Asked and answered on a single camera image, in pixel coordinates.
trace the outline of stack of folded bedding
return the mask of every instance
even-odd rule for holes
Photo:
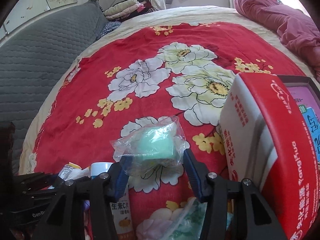
[[[120,21],[131,19],[135,16],[155,11],[149,1],[125,0],[117,3],[103,12],[109,21]]]

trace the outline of pink blanket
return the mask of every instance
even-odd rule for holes
[[[275,0],[234,0],[238,13],[276,31],[281,43],[316,70],[320,81],[320,32],[301,11]]]

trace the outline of white lid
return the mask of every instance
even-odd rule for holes
[[[110,169],[110,166],[113,163],[92,163],[91,164],[91,169],[90,169],[90,174],[91,176],[98,176],[99,174],[103,173],[103,172],[108,172],[108,170]]]

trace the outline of metal screw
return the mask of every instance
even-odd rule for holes
[[[108,174],[107,172],[103,172],[103,173],[101,173],[101,174],[99,175],[99,177],[100,177],[101,179],[107,179],[107,178],[109,177],[109,174]]]
[[[218,176],[218,175],[217,175],[217,173],[215,173],[215,172],[209,172],[209,173],[208,173],[208,177],[209,177],[210,179],[215,179],[217,176]]]
[[[252,181],[249,180],[249,179],[244,179],[244,180],[243,180],[243,184],[245,184],[246,186],[250,186],[251,183],[252,183]]]
[[[66,182],[65,182],[65,184],[67,185],[67,186],[71,186],[72,184],[73,184],[73,179],[68,179]]]

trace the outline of cream bed sheet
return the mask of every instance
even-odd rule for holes
[[[217,21],[240,24],[247,29],[255,32],[269,44],[271,44],[272,46],[286,54],[291,60],[293,60],[308,77],[311,77],[313,79],[318,88],[320,88],[320,84],[314,78],[314,71],[312,70],[312,68],[305,65],[297,56],[292,54],[286,47],[284,47],[280,43],[279,37],[275,33],[267,30],[262,25],[252,22],[251,20],[241,16],[235,9],[221,8],[216,6],[180,7],[141,15],[125,21],[115,31],[105,35],[99,41],[95,42],[85,51],[83,51],[75,59],[68,71],[53,87],[52,91],[42,104],[38,114],[36,115],[28,129],[25,141],[23,143],[23,152],[20,157],[19,174],[33,172],[36,166],[36,154],[33,154],[32,151],[35,145],[36,137],[41,129],[42,124],[49,114],[51,105],[54,102],[66,76],[74,67],[79,64],[81,58],[90,57],[102,46],[115,40],[126,38],[145,27],[179,25],[181,23],[192,22],[212,23]]]

